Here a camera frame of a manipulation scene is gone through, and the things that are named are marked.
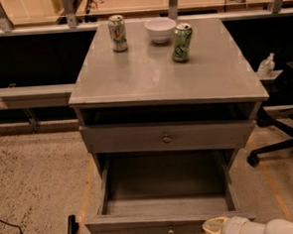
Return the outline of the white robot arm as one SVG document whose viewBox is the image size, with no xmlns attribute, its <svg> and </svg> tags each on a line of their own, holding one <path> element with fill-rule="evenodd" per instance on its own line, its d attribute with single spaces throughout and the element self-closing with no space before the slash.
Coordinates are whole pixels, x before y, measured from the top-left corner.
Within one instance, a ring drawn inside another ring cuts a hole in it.
<svg viewBox="0 0 293 234">
<path fill-rule="evenodd" d="M 202 228 L 206 234 L 293 234 L 293 222 L 272 219 L 263 224 L 241 216 L 208 219 Z"/>
</svg>

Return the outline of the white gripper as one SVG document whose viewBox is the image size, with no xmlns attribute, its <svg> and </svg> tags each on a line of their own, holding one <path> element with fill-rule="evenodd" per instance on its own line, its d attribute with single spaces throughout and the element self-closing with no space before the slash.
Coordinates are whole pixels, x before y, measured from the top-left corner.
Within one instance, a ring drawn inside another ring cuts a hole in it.
<svg viewBox="0 0 293 234">
<path fill-rule="evenodd" d="M 206 234 L 264 234 L 265 225 L 244 217 L 226 216 L 208 219 L 203 225 Z"/>
</svg>

